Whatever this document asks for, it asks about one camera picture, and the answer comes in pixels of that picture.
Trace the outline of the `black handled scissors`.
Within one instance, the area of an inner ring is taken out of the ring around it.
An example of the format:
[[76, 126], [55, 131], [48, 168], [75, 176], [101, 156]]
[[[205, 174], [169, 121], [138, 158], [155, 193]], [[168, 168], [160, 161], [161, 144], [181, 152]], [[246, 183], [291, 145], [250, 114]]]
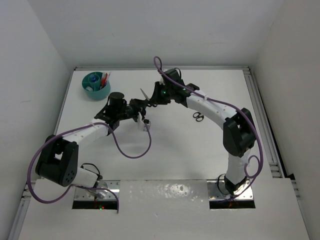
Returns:
[[[150, 98], [147, 96], [147, 94], [143, 91], [142, 88], [140, 88], [140, 91], [142, 92], [143, 96], [145, 97], [146, 100], [150, 101]], [[149, 108], [153, 107], [153, 108], [156, 108], [158, 105], [157, 104], [151, 104], [148, 102], [147, 106]]]
[[196, 122], [201, 122], [204, 120], [204, 115], [200, 112], [195, 112], [192, 117], [195, 119]]

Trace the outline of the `red gel pen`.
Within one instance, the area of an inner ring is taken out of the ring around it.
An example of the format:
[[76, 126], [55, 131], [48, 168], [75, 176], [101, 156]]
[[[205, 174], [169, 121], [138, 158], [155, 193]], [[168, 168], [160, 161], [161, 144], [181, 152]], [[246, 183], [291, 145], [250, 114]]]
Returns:
[[107, 78], [108, 78], [108, 73], [104, 72], [101, 76], [101, 81], [100, 81], [100, 89], [103, 89], [106, 85], [107, 82]]

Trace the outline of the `blue cap glue bottle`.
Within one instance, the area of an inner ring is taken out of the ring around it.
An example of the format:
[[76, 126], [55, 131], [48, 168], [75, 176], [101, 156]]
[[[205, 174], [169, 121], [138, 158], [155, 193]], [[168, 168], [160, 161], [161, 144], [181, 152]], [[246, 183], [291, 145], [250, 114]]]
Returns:
[[95, 82], [97, 82], [97, 81], [99, 80], [99, 76], [96, 75], [96, 74], [91, 74], [91, 75], [89, 76], [89, 79], [90, 79], [90, 81], [91, 81], [92, 83], [95, 83]]

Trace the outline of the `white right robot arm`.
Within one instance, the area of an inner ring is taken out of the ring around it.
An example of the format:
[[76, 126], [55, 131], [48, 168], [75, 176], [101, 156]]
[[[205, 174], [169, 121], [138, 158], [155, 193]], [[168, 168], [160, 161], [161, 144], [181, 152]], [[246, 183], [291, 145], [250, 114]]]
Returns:
[[228, 166], [224, 176], [225, 189], [233, 194], [248, 178], [245, 164], [256, 141], [247, 120], [233, 107], [210, 101], [198, 86], [192, 83], [184, 85], [174, 68], [167, 70], [162, 80], [155, 82], [149, 100], [152, 105], [167, 105], [171, 101], [199, 112], [222, 129], [222, 143], [228, 152]]

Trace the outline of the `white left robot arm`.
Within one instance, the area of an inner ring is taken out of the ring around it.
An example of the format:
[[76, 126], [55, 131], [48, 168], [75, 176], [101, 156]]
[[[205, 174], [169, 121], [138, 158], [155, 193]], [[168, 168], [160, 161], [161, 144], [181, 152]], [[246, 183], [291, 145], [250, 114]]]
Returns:
[[35, 167], [36, 174], [62, 187], [96, 187], [102, 176], [79, 166], [79, 152], [96, 140], [113, 135], [120, 121], [132, 119], [139, 129], [149, 131], [150, 122], [145, 118], [148, 104], [148, 99], [126, 101], [123, 93], [110, 93], [106, 105], [90, 124], [46, 139]]

